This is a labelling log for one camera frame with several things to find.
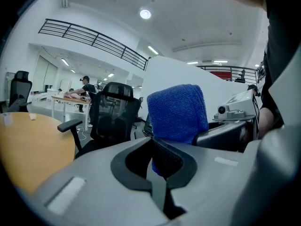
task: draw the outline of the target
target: table leg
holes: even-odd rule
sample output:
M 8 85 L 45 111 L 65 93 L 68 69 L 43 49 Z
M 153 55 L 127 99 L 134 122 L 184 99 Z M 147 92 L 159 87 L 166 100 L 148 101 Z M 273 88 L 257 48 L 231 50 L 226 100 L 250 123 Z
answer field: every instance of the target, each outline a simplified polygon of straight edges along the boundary
M 65 122 L 65 111 L 66 111 L 66 103 L 63 101 L 63 114 L 64 114 L 64 122 Z
M 89 116 L 89 105 L 85 109 L 86 118 L 85 118 L 85 130 L 88 130 L 88 116 Z
M 51 98 L 51 117 L 55 117 L 55 100 Z

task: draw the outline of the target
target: red object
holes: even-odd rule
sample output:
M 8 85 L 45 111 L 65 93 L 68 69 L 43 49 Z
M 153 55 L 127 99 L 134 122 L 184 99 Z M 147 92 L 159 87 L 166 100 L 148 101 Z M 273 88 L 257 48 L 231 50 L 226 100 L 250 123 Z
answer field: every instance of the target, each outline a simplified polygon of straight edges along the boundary
M 231 72 L 211 71 L 210 73 L 220 77 L 223 80 L 231 80 Z

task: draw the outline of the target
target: round ceiling light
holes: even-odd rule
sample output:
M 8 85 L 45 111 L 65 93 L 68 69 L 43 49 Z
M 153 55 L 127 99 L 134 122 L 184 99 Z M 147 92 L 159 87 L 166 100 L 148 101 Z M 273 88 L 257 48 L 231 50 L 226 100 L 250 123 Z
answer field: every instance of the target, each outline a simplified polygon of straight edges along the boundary
M 140 16 L 143 19 L 149 19 L 151 17 L 151 12 L 149 10 L 141 10 Z

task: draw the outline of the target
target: camera lens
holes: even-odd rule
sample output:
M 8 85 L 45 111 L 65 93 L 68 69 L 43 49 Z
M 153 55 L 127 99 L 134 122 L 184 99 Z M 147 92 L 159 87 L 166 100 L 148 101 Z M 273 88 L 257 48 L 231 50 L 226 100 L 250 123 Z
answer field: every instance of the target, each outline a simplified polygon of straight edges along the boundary
M 223 107 L 223 106 L 221 106 L 220 108 L 218 108 L 218 113 L 219 113 L 219 114 L 224 114 L 225 111 L 226 111 L 226 108 Z

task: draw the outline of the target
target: chair headrest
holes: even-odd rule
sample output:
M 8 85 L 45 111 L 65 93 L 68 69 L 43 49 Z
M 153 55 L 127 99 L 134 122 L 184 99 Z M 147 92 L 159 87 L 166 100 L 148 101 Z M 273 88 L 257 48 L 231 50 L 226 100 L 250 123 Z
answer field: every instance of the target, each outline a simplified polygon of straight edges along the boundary
M 28 74 L 29 72 L 20 70 L 15 74 L 15 79 L 28 81 Z
M 133 88 L 129 85 L 109 82 L 102 91 L 102 94 L 112 98 L 122 99 L 122 100 L 133 100 Z

